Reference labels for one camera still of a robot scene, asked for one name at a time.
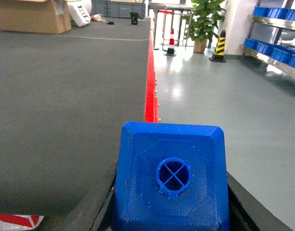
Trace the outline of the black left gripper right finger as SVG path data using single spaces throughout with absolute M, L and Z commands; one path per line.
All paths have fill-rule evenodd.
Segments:
M 227 173 L 232 231 L 290 231 L 230 173 Z

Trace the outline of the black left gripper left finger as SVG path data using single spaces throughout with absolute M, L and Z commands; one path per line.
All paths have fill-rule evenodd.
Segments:
M 89 231 L 94 227 L 115 181 L 117 161 L 100 163 L 91 188 L 78 205 L 55 227 L 54 231 Z

